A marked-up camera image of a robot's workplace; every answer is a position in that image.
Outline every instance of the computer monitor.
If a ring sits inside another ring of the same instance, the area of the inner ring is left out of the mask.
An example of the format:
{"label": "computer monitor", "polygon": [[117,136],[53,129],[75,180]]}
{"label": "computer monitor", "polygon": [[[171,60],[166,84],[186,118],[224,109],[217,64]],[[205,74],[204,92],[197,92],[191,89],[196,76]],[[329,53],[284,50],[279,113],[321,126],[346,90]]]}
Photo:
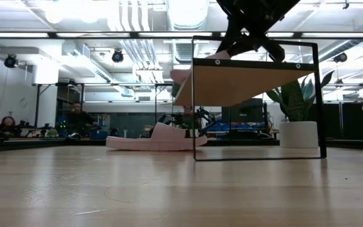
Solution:
{"label": "computer monitor", "polygon": [[264,122],[263,100],[261,98],[252,98],[232,107],[222,107],[222,121]]}

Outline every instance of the floor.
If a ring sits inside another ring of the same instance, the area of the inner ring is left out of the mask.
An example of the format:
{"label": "floor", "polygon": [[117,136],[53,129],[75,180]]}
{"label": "floor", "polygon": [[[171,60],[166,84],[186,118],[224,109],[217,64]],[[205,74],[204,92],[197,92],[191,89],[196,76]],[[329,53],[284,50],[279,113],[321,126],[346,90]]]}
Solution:
{"label": "floor", "polygon": [[0,226],[359,227],[363,151],[232,162],[94,146],[0,152]]}

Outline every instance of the man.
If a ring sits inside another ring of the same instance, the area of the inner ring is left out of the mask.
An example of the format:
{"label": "man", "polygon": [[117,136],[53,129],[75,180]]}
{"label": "man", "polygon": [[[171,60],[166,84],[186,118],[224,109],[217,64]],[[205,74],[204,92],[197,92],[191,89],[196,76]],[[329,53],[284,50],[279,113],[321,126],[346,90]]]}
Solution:
{"label": "man", "polygon": [[74,102],[72,103],[72,112],[67,115],[67,121],[69,125],[86,125],[92,126],[95,123],[93,122],[93,118],[88,113],[81,111],[81,103]]}

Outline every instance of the wooden board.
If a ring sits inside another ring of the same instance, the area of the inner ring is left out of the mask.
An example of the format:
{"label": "wooden board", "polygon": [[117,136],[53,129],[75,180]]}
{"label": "wooden board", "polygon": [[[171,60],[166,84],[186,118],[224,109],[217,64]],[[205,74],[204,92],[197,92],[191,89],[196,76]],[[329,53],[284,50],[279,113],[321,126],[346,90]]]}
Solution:
{"label": "wooden board", "polygon": [[[296,155],[203,147],[206,156]],[[363,227],[363,151],[194,162],[191,152],[64,146],[0,152],[0,227]]]}
{"label": "wooden board", "polygon": [[[194,66],[195,105],[230,107],[313,71]],[[182,84],[175,105],[192,106],[192,76]]]}

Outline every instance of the potted plant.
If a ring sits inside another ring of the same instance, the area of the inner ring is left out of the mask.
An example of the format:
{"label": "potted plant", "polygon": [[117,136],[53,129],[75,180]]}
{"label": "potted plant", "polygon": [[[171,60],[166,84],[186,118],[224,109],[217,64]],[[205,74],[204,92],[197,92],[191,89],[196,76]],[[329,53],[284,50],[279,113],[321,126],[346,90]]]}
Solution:
{"label": "potted plant", "polygon": [[[328,73],[321,82],[324,87],[331,80],[334,71]],[[280,104],[281,111],[288,117],[289,122],[280,124],[280,146],[282,148],[318,148],[318,133],[316,122],[306,121],[308,111],[312,106],[315,94],[313,83],[305,84],[298,80],[268,91],[267,95]]]}

